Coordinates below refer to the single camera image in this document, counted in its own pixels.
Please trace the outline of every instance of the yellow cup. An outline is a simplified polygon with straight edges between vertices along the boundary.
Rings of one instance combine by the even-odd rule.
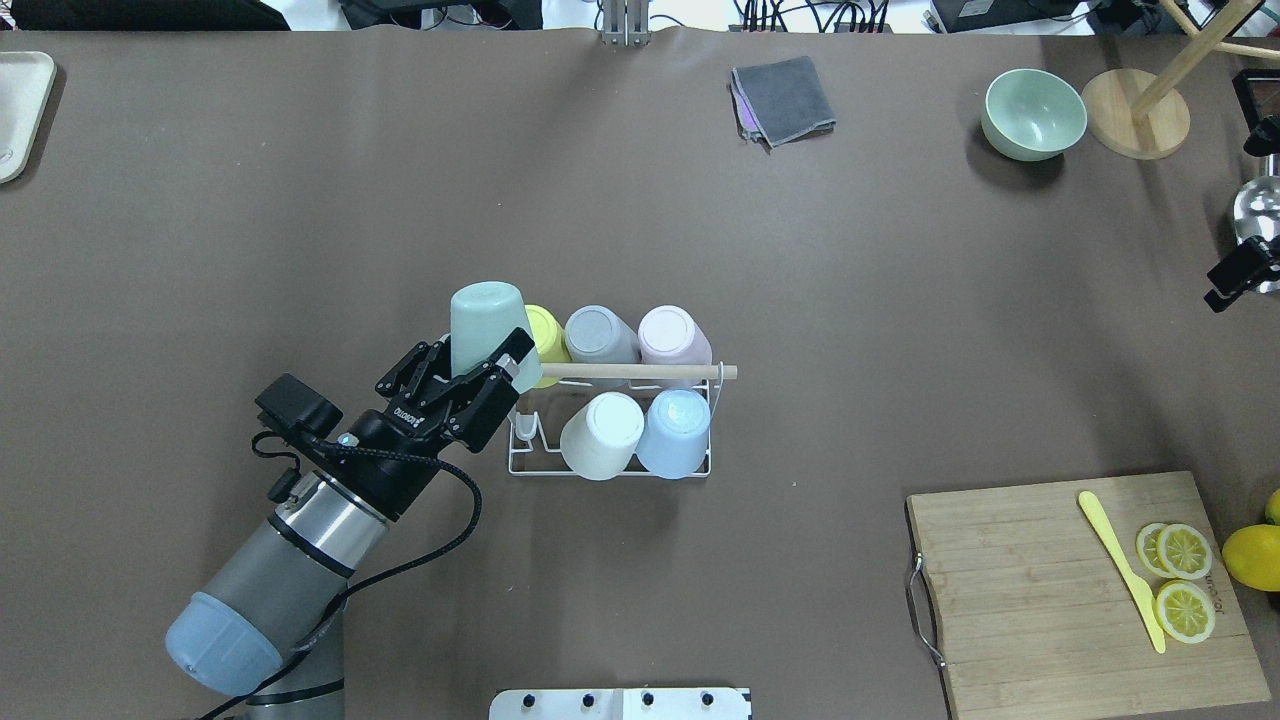
[[[540,305],[525,305],[529,315],[529,327],[534,333],[534,350],[543,363],[571,363],[568,348],[564,347],[564,328],[561,327],[556,315]],[[552,387],[559,378],[547,378],[535,384],[535,388]]]

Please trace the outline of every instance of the whole lemon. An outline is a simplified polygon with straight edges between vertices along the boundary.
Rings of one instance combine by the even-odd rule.
[[[1226,538],[1222,564],[1240,584],[1280,592],[1280,525],[1249,525]]]
[[[1267,523],[1280,525],[1280,489],[1271,493],[1271,500],[1267,501]]]

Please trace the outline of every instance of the knife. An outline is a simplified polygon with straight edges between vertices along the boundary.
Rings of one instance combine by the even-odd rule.
[[[1089,520],[1093,532],[1102,541],[1102,546],[1107,548],[1111,561],[1116,564],[1116,570],[1120,570],[1120,577],[1124,578],[1124,584],[1129,588],[1134,605],[1138,606],[1142,621],[1147,625],[1147,635],[1151,637],[1152,647],[1164,655],[1165,630],[1156,623],[1156,596],[1152,594],[1151,585],[1129,566],[1124,551],[1120,550],[1120,541],[1116,539],[1116,532],[1111,529],[1111,521],[1107,520],[1107,514],[1102,510],[1102,503],[1098,502],[1098,496],[1084,491],[1076,497],[1076,501],[1080,503],[1080,510],[1084,510],[1084,516]]]

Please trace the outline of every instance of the lemon slice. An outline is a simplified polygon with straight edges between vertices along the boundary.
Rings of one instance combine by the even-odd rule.
[[[1157,578],[1172,578],[1174,574],[1169,571],[1169,568],[1165,568],[1160,560],[1160,551],[1156,548],[1156,539],[1162,529],[1165,529],[1165,523],[1152,523],[1138,530],[1138,560]]]
[[[1204,536],[1181,523],[1170,523],[1156,533],[1156,553],[1165,568],[1183,580],[1198,580],[1213,565]]]
[[[1170,580],[1156,593],[1156,621],[1175,641],[1196,644],[1213,633],[1213,603],[1187,580]]]

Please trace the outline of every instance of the bowl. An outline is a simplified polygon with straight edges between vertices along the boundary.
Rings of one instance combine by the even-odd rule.
[[[1065,79],[1018,68],[1002,73],[987,87],[982,106],[982,132],[1007,158],[1047,160],[1075,145],[1088,127],[1084,101]]]

